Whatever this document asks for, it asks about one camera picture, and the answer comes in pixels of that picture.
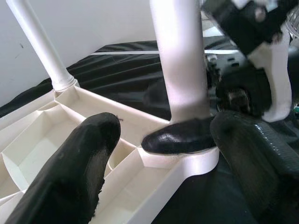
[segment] white cylinder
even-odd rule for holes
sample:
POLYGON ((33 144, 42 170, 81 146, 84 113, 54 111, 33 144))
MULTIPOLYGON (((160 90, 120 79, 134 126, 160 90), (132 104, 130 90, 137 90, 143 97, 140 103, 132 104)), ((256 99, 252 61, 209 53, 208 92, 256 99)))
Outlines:
POLYGON ((198 0, 151 0, 171 121, 210 116, 198 0))
POLYGON ((54 90, 74 85, 76 79, 66 70, 28 0, 7 0, 7 4, 47 70, 54 90))

